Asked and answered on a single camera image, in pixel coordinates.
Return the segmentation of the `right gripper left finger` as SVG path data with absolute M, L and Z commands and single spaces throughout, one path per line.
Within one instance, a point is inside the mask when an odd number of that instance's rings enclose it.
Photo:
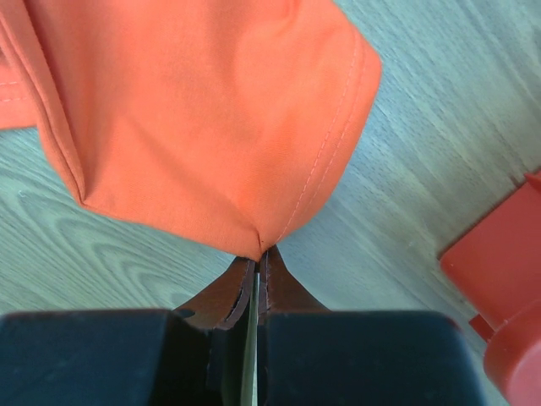
M 231 329 L 249 304 L 255 265 L 252 260 L 235 258 L 214 282 L 174 311 L 201 330 Z

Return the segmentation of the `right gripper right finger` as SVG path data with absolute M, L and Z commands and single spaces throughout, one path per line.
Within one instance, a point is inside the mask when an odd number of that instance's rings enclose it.
M 290 273 L 277 247 L 263 254 L 259 275 L 259 315 L 330 311 Z

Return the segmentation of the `orange t-shirt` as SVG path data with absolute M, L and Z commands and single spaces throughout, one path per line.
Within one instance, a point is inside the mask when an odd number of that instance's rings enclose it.
M 85 209 L 259 259 L 339 182 L 381 61 L 332 1 L 4 1 L 1 125 Z

